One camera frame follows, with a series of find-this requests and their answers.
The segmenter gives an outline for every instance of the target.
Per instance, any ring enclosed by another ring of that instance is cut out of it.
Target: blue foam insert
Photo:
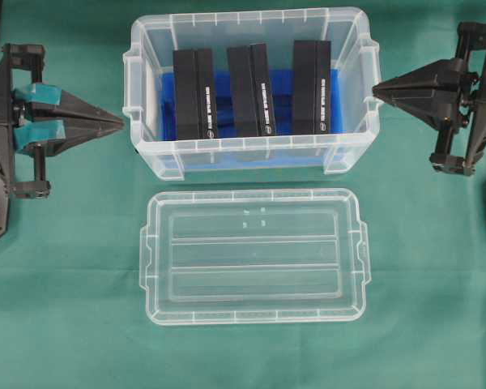
[[[272,96],[274,97],[277,135],[292,133],[292,71],[271,71]],[[236,138],[232,101],[230,98],[230,76],[227,71],[215,73],[216,106],[218,109],[218,136]],[[176,140],[174,74],[162,75],[160,94],[160,117],[162,118],[162,140]],[[339,71],[331,70],[331,134],[343,133],[340,110]]]

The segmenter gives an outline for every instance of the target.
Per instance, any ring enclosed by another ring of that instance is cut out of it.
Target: green surface
[[[450,57],[459,21],[486,22],[486,1],[475,0],[17,0],[5,1],[0,44],[43,44],[45,82],[121,116],[121,55],[140,15],[342,5],[368,14],[384,79]],[[193,184],[201,174],[188,176],[189,185],[158,182],[128,130],[48,160],[52,194],[13,201],[0,240],[0,388],[486,387],[486,156],[471,178],[433,173],[435,138],[384,106],[380,135],[350,173],[210,174],[239,182],[213,186]],[[26,156],[17,166],[20,177],[31,176]],[[352,323],[151,323],[138,285],[149,198],[162,190],[263,187],[357,194],[373,271],[364,316]]]

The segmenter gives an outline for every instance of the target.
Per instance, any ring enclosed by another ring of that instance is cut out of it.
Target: clear plastic storage box
[[[370,280],[367,226],[345,189],[164,192],[140,233],[158,324],[354,320]]]
[[[264,42],[274,71],[291,69],[296,39],[331,40],[343,133],[164,140],[160,99],[163,75],[173,72],[173,50],[212,48],[215,70],[226,71],[227,47]],[[135,21],[124,54],[123,112],[130,118],[131,142],[164,180],[219,169],[321,166],[326,174],[346,172],[380,128],[381,102],[371,92],[380,82],[378,49],[367,16],[356,8],[144,16]]]

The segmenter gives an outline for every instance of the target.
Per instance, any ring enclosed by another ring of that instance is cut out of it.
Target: green mat
[[[140,15],[353,5],[383,79],[449,58],[486,0],[5,1],[0,45],[45,46],[44,81],[122,115],[122,53]],[[0,388],[486,388],[486,156],[436,174],[436,133],[382,107],[382,129],[342,176],[321,169],[158,182],[126,130],[47,161],[47,200],[13,201],[0,240]],[[457,140],[466,147],[466,132]],[[19,156],[18,175],[32,176]],[[346,187],[369,225],[373,280],[352,323],[158,327],[138,285],[139,228],[162,190]]]

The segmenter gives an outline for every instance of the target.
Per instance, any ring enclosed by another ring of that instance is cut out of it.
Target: black box
[[[292,135],[329,134],[329,41],[293,43]]]
[[[227,49],[237,136],[276,135],[266,45]]]
[[[212,50],[173,51],[177,140],[218,137]]]

